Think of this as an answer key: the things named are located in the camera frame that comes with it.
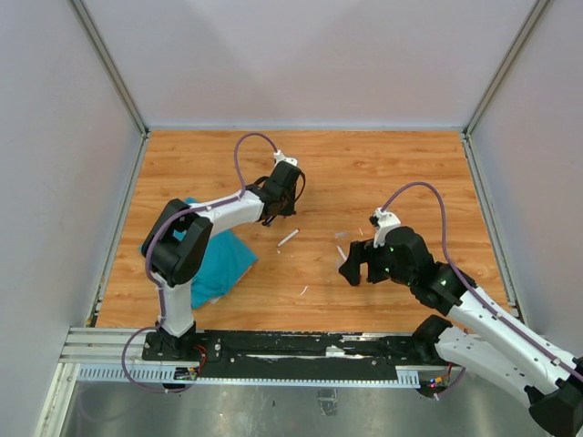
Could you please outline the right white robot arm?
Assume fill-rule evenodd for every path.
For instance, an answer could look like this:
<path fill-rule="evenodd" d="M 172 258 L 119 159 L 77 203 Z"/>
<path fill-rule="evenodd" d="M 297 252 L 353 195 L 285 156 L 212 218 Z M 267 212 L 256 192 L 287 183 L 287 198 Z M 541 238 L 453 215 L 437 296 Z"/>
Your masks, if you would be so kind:
<path fill-rule="evenodd" d="M 582 429 L 582 360 L 511 316 L 472 278 L 434 260 L 424 239 L 399 227 L 375 239 L 353 241 L 339 268 L 350 285 L 391 280 L 437 310 L 416 330 L 414 356 L 424 364 L 439 358 L 478 374 L 519 399 L 530 417 L 553 436 Z"/>

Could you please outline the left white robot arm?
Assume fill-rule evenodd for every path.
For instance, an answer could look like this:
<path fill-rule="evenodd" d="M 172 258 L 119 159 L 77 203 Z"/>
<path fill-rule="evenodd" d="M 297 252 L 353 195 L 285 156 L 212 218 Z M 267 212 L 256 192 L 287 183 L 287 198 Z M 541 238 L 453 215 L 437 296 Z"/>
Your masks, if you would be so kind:
<path fill-rule="evenodd" d="M 293 215 L 297 183 L 304 181 L 297 160 L 284 158 L 269 176 L 230 197 L 190 204 L 174 198 L 167 203 L 141 246 L 147 276 L 159 294 L 160 314 L 148 344 L 160 347 L 160 358 L 184 361 L 195 350 L 190 284 L 211 238 L 239 225 L 267 225 L 278 216 Z"/>

